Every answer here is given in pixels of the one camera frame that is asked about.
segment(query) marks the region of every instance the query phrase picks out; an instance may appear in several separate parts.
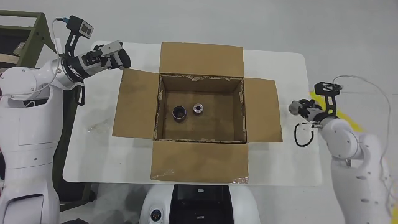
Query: table surface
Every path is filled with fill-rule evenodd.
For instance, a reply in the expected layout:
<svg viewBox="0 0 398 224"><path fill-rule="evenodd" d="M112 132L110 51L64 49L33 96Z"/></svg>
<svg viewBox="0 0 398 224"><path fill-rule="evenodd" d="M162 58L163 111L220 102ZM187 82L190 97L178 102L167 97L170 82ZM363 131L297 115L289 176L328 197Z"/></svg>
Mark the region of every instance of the table surface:
<svg viewBox="0 0 398 224"><path fill-rule="evenodd" d="M109 42L95 42L96 45ZM160 44L124 43L133 69L159 72ZM296 146L288 112L292 100L308 98L304 57L287 52L244 50L244 76L275 80L282 125L282 143L249 146L248 185L316 186L322 182L318 135L306 148ZM121 70L107 70L85 80L85 106L76 112L63 177L69 182L158 184L150 179L153 141L112 137ZM298 135L307 142L309 132Z"/></svg>

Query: box flap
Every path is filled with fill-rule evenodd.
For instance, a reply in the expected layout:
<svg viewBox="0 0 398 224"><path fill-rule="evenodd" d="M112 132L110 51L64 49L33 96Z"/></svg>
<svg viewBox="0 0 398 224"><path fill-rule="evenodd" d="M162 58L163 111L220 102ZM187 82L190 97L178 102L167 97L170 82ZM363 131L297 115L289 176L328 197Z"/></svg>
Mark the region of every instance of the box flap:
<svg viewBox="0 0 398 224"><path fill-rule="evenodd" d="M275 81L244 78L248 142L282 142Z"/></svg>
<svg viewBox="0 0 398 224"><path fill-rule="evenodd" d="M243 77L243 48L163 42L160 73Z"/></svg>
<svg viewBox="0 0 398 224"><path fill-rule="evenodd" d="M154 137L159 74L133 69L123 70L113 136Z"/></svg>
<svg viewBox="0 0 398 224"><path fill-rule="evenodd" d="M150 178L245 184L248 182L248 146L155 141Z"/></svg>

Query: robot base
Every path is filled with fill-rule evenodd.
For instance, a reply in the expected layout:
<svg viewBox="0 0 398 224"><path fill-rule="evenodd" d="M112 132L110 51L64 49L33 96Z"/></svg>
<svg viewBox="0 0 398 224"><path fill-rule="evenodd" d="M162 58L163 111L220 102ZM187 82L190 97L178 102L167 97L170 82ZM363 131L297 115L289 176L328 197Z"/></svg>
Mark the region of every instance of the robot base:
<svg viewBox="0 0 398 224"><path fill-rule="evenodd" d="M139 224L260 224L257 203L246 186L157 184L148 192Z"/></svg>

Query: green metal frame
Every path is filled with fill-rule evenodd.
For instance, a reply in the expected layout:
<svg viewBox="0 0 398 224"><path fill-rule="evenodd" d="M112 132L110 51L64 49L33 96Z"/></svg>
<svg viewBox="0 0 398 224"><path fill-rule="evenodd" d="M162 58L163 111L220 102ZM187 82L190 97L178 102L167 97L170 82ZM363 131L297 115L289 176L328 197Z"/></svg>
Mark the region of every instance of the green metal frame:
<svg viewBox="0 0 398 224"><path fill-rule="evenodd" d="M51 50L56 52L54 43L51 40L49 27L47 25L47 20L44 13L1 10L0 16L36 18L34 25L28 27L0 25L0 34L4 35L26 36L26 33L28 31L30 32L25 42L25 46L21 51L21 55L19 56L17 66L34 68L44 45L47 45ZM77 109L77 104L74 100L74 94L76 93L75 90L80 89L79 87L76 87L73 90L63 92L62 135L53 159L53 185L55 189L58 189L60 181L62 179L62 172L63 168L65 167L65 160L67 157L73 122L75 120ZM85 183L82 199L76 202L70 202L61 205L60 211L62 212L88 203L90 191L91 183Z"/></svg>
<svg viewBox="0 0 398 224"><path fill-rule="evenodd" d="M49 27L44 13L40 12L25 12L25 11L0 11L0 16L11 17L35 17L36 21L33 26L2 26L0 25L0 33L14 35L15 33L22 33L30 31L29 36L25 42L25 46L21 51L17 66L34 68L40 53L42 52L44 44L55 52L54 43L51 41Z"/></svg>

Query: white cable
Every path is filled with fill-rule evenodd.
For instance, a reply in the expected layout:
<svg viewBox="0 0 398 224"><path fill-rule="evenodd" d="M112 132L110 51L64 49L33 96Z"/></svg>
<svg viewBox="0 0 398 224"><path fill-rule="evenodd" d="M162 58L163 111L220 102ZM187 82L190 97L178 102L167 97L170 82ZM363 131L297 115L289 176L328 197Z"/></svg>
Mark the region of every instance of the white cable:
<svg viewBox="0 0 398 224"><path fill-rule="evenodd" d="M347 78L347 77L348 77L348 78L355 78L355 79L362 80L362 81L364 81L364 82L366 82L366 83L368 83L368 84L371 84L371 85L375 86L375 87L380 91L380 93L385 97L385 99L386 99L386 101L387 101L387 104L388 104L387 140L386 140L386 145L384 146L383 153L382 153L381 158L380 158L380 166L381 166L381 168L382 168L382 175L381 175L381 176L384 176L384 166L383 166L383 164L382 164L382 160L383 160L384 156L386 155L386 152L387 152L387 149L388 149L388 145L389 145L389 141L390 141L390 122L391 122L391 103L390 103L390 100L388 99L387 94L386 94L379 86L377 86L376 84L374 84L374 83L368 81L367 79L365 79L365 78L363 78L363 77L359 77L359 76L357 76L357 75L339 75L339 76L337 76L337 77L335 77L335 78L333 79L332 83L335 83L335 80L336 80L336 79L338 79L338 78L343 78L343 77L346 77L346 78ZM389 196L391 196L394 200L397 200L398 197L396 197L396 196L392 193L393 186L394 186L396 180L392 180L390 187L388 187L388 186L386 185L386 181L385 181L385 180L382 180L382 181L383 181L383 184L384 184L385 188L388 190Z"/></svg>
<svg viewBox="0 0 398 224"><path fill-rule="evenodd" d="M31 103L33 103L33 107L35 107L36 106L36 102L35 101L33 101L33 100L31 100L28 104L26 104L26 106L25 107L28 107Z"/></svg>
<svg viewBox="0 0 398 224"><path fill-rule="evenodd" d="M54 20L52 21L52 35L53 35L53 39L54 39L54 40L55 40L55 32L54 32L54 23L55 23L55 21L58 21L58 19L54 19ZM48 83L47 83L45 86L43 86L42 88L40 88L40 89L38 89L38 90L36 90L36 91L33 91L33 92L28 92L28 93L10 93L10 94L1 95L1 96L0 96L0 100L1 100L2 97L5 97L5 96L10 97L10 96L14 96L14 95L33 95L34 93L37 93L37 92L42 91L42 90L44 90L45 88L49 87L49 86L51 85L51 83L55 80L55 78L57 77L57 73L58 73L58 70L59 70L59 67L60 67L60 62L61 62L61 57L60 57L60 55L59 55L59 53L58 53L58 49L57 49L57 46L56 46L56 45L55 45L55 53L56 53L56 55L57 55L58 64L57 64L57 69L55 69L54 76L53 76L53 78L51 79L50 82L48 82Z"/></svg>

